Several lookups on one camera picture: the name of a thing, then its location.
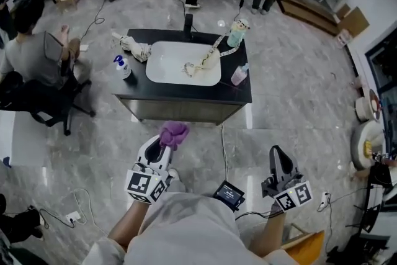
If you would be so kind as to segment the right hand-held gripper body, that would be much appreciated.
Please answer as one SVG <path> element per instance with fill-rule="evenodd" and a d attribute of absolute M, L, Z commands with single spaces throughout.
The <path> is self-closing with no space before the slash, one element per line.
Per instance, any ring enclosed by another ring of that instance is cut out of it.
<path fill-rule="evenodd" d="M 313 199 L 310 182 L 302 173 L 284 175 L 278 180 L 268 177 L 261 184 L 262 196 L 271 197 L 283 212 L 288 212 L 307 204 Z"/>

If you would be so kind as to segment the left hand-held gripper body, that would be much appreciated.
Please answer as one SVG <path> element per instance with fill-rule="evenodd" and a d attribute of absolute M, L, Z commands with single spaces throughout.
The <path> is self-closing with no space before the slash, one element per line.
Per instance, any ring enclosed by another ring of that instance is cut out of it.
<path fill-rule="evenodd" d="M 136 162 L 127 171 L 124 189 L 134 200 L 154 204 L 171 181 L 172 176 L 168 171 Z"/>

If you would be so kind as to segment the purple cloth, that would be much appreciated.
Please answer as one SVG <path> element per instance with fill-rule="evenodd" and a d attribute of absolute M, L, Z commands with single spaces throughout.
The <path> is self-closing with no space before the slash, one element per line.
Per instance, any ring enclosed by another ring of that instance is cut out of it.
<path fill-rule="evenodd" d="M 161 146 L 168 146 L 174 151 L 182 144 L 190 132 L 189 126 L 183 122 L 167 121 L 160 129 Z"/>

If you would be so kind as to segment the person's left forearm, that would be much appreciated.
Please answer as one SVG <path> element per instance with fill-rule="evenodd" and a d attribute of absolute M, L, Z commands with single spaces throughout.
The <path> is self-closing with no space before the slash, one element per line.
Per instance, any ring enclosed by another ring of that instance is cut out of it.
<path fill-rule="evenodd" d="M 108 234 L 124 251 L 127 251 L 132 239 L 139 234 L 150 204 L 134 201 L 125 215 L 117 222 Z"/>

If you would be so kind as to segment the person's right forearm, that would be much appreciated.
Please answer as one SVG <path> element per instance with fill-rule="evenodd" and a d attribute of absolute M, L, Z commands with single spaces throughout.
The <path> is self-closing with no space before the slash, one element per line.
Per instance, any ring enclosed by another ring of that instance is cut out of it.
<path fill-rule="evenodd" d="M 271 252 L 280 249 L 285 219 L 285 213 L 279 213 L 268 219 L 262 232 L 252 239 L 248 250 L 260 258 L 264 258 Z"/>

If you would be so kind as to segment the dark wooden sink cabinet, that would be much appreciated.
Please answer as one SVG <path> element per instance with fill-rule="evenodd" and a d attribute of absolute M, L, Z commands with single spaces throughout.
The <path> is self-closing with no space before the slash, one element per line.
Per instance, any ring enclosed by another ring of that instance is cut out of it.
<path fill-rule="evenodd" d="M 185 42 L 212 45 L 218 40 L 217 34 L 192 32 L 193 39 L 187 41 L 183 31 L 130 29 L 128 35 L 138 43 L 147 43 L 151 46 L 157 41 Z M 227 39 L 223 39 L 217 50 L 220 52 L 221 79 L 218 84 L 210 87 L 192 86 L 183 84 L 163 84 L 151 81 L 146 75 L 146 62 L 141 63 L 131 54 L 124 54 L 132 71 L 129 78 L 123 80 L 117 73 L 115 65 L 110 66 L 111 77 L 108 82 L 113 95 L 120 99 L 172 101 L 178 102 L 209 102 L 218 104 L 246 105 L 252 101 L 251 84 L 247 76 L 242 83 L 234 86 L 231 77 L 238 66 L 248 62 L 245 43 L 232 54 L 227 55 L 230 47 Z"/>

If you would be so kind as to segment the person's white shirt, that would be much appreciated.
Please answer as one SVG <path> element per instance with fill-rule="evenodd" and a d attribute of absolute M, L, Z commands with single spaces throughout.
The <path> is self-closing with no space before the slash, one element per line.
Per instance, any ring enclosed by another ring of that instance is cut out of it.
<path fill-rule="evenodd" d="M 234 213 L 219 200 L 167 192 L 150 206 L 127 251 L 108 236 L 82 265 L 298 265 L 278 249 L 260 258 L 245 247 Z"/>

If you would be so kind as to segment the white round ceramic basin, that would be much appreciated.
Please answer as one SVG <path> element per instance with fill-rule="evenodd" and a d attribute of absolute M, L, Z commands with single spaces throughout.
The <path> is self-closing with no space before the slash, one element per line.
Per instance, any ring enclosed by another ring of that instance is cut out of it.
<path fill-rule="evenodd" d="M 373 89 L 367 90 L 366 95 L 356 100 L 355 112 L 361 122 L 380 120 L 381 104 Z"/>
<path fill-rule="evenodd" d="M 382 126 L 375 120 L 367 121 L 356 127 L 350 141 L 353 165 L 358 171 L 370 168 L 372 155 L 383 150 L 385 135 Z"/>

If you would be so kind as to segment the white pump bottle blue cap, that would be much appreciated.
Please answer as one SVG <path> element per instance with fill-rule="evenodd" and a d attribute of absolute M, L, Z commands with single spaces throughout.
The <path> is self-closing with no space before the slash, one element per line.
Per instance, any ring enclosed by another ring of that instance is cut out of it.
<path fill-rule="evenodd" d="M 132 71 L 130 69 L 130 65 L 128 64 L 128 59 L 123 57 L 122 55 L 117 55 L 114 58 L 114 63 L 116 65 L 117 73 L 123 80 L 126 80 L 130 77 Z"/>

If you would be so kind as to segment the black office chair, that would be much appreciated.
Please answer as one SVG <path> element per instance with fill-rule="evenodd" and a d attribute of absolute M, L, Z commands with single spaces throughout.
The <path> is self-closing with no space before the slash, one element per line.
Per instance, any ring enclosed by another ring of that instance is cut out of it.
<path fill-rule="evenodd" d="M 46 127 L 61 122 L 63 133 L 68 136 L 71 134 L 69 128 L 71 109 L 76 109 L 90 117 L 96 116 L 94 110 L 85 110 L 74 103 L 83 89 L 91 84 L 89 79 L 79 83 L 72 76 L 66 82 L 66 87 L 58 90 L 37 80 L 25 82 L 19 73 L 12 71 L 0 83 L 0 110 L 28 112 L 35 121 Z"/>

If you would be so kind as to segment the white bathtub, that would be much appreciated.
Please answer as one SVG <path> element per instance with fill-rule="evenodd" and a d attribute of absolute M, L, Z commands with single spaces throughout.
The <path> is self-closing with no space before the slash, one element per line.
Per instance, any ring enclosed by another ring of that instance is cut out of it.
<path fill-rule="evenodd" d="M 47 159 L 47 127 L 28 112 L 0 110 L 0 164 L 42 167 Z"/>

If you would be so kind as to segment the black bag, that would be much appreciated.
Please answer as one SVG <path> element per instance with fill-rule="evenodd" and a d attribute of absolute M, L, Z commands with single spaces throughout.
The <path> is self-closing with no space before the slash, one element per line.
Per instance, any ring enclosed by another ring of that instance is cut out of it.
<path fill-rule="evenodd" d="M 40 214 L 34 207 L 29 207 L 25 212 L 17 213 L 10 217 L 6 215 L 7 202 L 0 194 L 0 230 L 5 234 L 10 243 L 19 243 L 33 236 L 43 240 L 40 226 Z"/>

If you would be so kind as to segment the white box red label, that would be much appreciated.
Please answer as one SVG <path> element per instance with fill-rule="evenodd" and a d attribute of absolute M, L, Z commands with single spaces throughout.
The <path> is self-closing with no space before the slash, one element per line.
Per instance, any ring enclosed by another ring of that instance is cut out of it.
<path fill-rule="evenodd" d="M 344 48 L 353 40 L 353 36 L 346 29 L 342 29 L 335 37 L 338 48 Z"/>

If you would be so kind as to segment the wooden platform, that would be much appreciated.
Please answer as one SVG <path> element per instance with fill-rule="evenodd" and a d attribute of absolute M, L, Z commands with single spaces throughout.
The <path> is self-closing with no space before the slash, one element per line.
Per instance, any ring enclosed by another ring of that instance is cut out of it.
<path fill-rule="evenodd" d="M 316 27 L 329 35 L 339 33 L 333 15 L 313 0 L 277 0 L 280 10 L 286 16 Z"/>

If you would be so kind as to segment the cardboard box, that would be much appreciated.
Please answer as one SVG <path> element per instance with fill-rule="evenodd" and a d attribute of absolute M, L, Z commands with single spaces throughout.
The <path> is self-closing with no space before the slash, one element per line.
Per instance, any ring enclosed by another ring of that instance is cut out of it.
<path fill-rule="evenodd" d="M 339 31 L 348 31 L 352 38 L 356 38 L 369 25 L 370 24 L 368 20 L 366 19 L 360 8 L 355 7 L 341 19 L 341 21 L 337 24 L 337 28 Z"/>

